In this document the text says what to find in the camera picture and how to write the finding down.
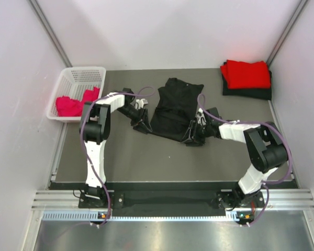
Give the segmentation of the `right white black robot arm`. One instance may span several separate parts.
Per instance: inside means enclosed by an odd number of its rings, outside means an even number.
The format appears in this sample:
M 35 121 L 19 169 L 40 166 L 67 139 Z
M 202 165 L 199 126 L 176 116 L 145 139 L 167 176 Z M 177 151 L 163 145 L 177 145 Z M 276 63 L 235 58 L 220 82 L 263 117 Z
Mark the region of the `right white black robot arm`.
M 216 107 L 198 109 L 181 139 L 186 146 L 203 146 L 209 137 L 244 143 L 251 165 L 245 175 L 225 197 L 219 197 L 219 204 L 227 211 L 246 207 L 260 191 L 269 176 L 285 164 L 289 157 L 279 131 L 273 122 L 258 123 L 222 122 Z

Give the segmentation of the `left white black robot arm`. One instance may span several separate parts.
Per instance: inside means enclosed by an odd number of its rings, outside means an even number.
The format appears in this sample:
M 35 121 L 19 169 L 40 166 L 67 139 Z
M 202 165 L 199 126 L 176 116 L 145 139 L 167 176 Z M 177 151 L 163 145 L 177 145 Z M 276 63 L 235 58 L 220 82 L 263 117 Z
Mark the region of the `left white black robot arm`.
M 80 143 L 86 156 L 87 178 L 80 195 L 80 208 L 106 208 L 111 205 L 106 188 L 105 146 L 111 130 L 111 114 L 119 111 L 130 125 L 142 132 L 152 131 L 146 105 L 151 94 L 135 94 L 130 88 L 88 101 L 83 105 L 79 127 Z

